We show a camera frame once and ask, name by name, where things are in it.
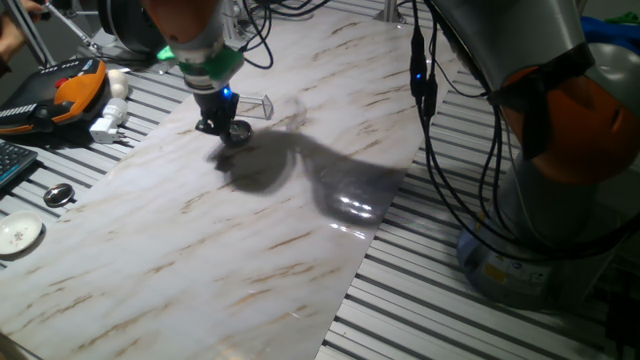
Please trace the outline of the person's bare hand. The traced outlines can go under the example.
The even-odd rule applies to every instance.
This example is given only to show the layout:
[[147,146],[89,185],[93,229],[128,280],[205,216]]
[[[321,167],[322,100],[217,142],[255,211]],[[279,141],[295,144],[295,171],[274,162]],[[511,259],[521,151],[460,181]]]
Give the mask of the person's bare hand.
[[[32,0],[21,0],[21,4],[33,22],[38,22],[44,11],[43,7]],[[1,14],[1,60],[8,64],[20,49],[26,39],[21,30],[13,23],[7,12]]]

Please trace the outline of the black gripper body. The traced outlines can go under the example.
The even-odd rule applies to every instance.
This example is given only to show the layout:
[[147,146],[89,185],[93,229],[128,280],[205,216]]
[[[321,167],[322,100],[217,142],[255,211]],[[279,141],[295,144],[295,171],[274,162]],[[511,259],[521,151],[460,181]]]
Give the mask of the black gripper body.
[[229,125],[236,115],[239,95],[229,86],[209,93],[195,93],[202,121],[210,125]]

